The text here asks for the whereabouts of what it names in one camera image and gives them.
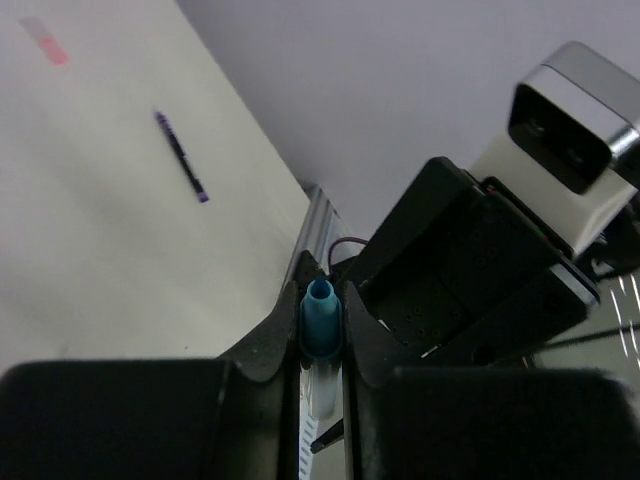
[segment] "pen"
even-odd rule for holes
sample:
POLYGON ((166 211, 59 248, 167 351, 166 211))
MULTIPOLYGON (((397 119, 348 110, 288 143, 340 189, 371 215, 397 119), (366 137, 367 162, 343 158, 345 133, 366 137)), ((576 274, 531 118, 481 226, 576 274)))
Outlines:
POLYGON ((171 145, 171 149, 178 159, 178 162, 180 162, 182 170, 187 175, 189 183, 191 183, 193 190, 198 196, 198 200, 200 201, 200 203, 209 201, 209 196, 207 195, 207 192, 204 191, 204 188, 202 187, 200 180, 198 180, 198 177, 196 177, 195 173, 193 173, 193 170, 191 169, 191 166, 187 161, 187 155, 184 153, 184 150, 180 146, 180 142, 178 142, 177 137, 173 133, 167 117, 165 117, 161 112, 157 110, 154 113, 154 117, 156 119, 156 122, 158 122, 158 126, 162 130, 162 133, 164 133, 165 138, 169 142, 169 145, 171 145))

